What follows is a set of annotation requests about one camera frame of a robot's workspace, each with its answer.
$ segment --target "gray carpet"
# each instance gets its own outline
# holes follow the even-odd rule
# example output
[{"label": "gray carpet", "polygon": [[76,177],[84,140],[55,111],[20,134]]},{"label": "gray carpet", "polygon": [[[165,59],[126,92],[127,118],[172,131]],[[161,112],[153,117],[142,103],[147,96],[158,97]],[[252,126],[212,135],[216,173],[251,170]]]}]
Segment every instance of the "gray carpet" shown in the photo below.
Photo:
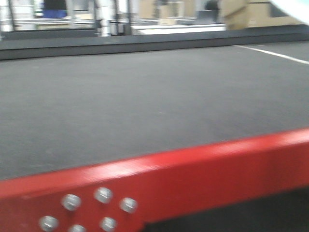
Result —
[{"label": "gray carpet", "polygon": [[0,178],[306,127],[308,78],[233,46],[2,61]]}]

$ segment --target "red metal frame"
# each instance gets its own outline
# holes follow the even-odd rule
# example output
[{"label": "red metal frame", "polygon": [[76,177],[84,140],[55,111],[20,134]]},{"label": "red metal frame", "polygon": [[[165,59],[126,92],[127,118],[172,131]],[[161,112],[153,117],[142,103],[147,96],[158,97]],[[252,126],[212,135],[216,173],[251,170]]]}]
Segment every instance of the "red metal frame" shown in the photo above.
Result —
[{"label": "red metal frame", "polygon": [[[45,215],[59,219],[55,232],[81,224],[101,232],[104,217],[115,232],[140,231],[156,222],[309,185],[309,129],[162,152],[0,182],[0,230],[41,232]],[[109,204],[94,199],[99,187],[113,191]],[[82,199],[76,211],[60,203],[66,194]],[[128,214],[119,202],[130,197]]]}]

